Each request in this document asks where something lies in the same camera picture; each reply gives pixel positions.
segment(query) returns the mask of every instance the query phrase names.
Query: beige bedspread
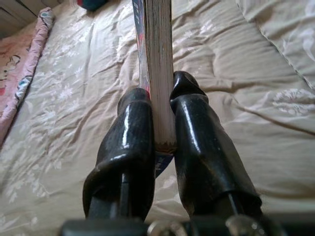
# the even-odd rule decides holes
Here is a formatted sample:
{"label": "beige bedspread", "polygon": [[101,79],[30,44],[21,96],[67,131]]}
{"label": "beige bedspread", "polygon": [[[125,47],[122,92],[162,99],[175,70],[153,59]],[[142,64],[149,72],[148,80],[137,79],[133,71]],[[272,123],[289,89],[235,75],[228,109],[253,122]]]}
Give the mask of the beige bedspread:
{"label": "beige bedspread", "polygon": [[[235,143],[265,212],[315,210],[315,93],[234,0],[173,1],[174,69],[193,74]],[[0,234],[56,235],[83,218],[82,186],[123,93],[138,83],[130,0],[63,4],[0,153]],[[147,220],[187,218],[174,163]]]}

